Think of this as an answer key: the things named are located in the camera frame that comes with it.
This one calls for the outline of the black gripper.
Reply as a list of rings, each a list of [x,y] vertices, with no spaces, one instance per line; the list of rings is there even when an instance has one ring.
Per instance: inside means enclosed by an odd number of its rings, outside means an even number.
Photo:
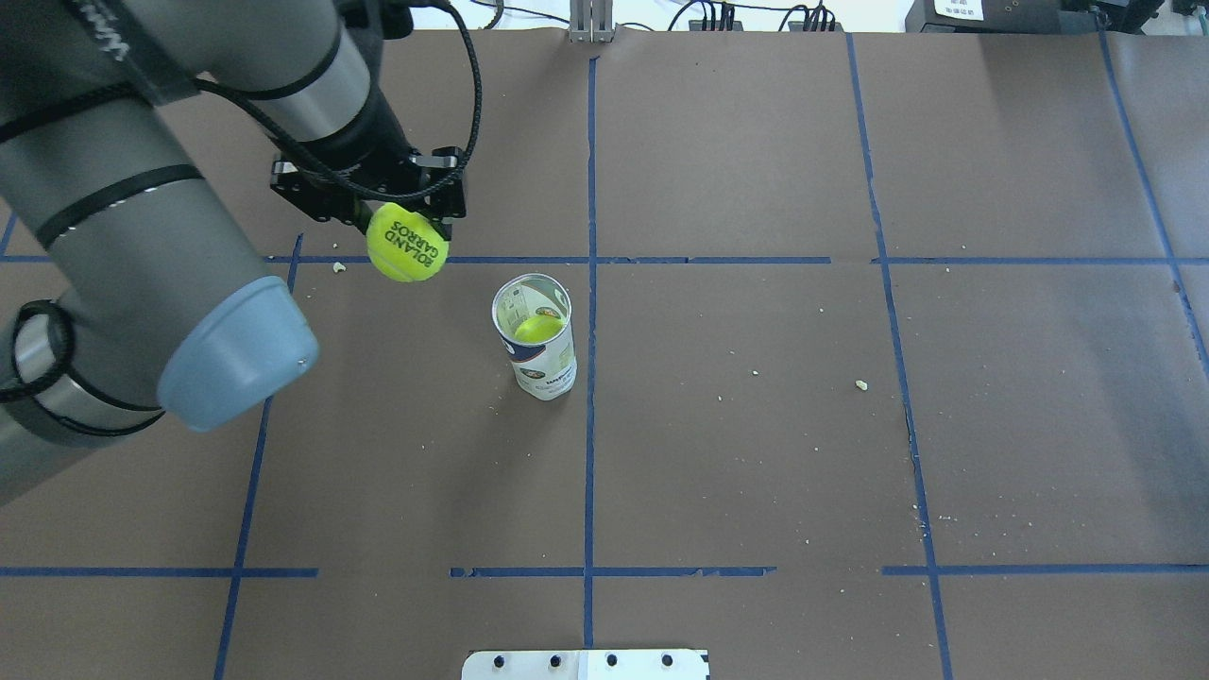
[[[462,146],[436,146],[420,151],[407,142],[397,115],[381,91],[368,96],[366,106],[332,136],[305,142],[307,149],[335,174],[376,194],[384,201],[420,213],[446,244],[452,241],[455,219],[465,218],[467,189],[462,177],[434,194],[401,201],[400,195],[422,191],[445,179],[465,156]],[[341,221],[368,235],[375,208],[326,177],[303,159],[278,149],[268,188],[314,221]]]

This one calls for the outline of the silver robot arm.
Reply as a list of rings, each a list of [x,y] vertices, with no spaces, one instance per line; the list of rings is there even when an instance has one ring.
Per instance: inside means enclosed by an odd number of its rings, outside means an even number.
[[[374,201],[447,244],[481,125],[420,152],[378,85],[412,1],[5,1],[2,198],[69,282],[2,325],[2,501],[172,414],[216,430],[318,341],[160,106],[220,96],[280,152],[276,194],[368,232]]]

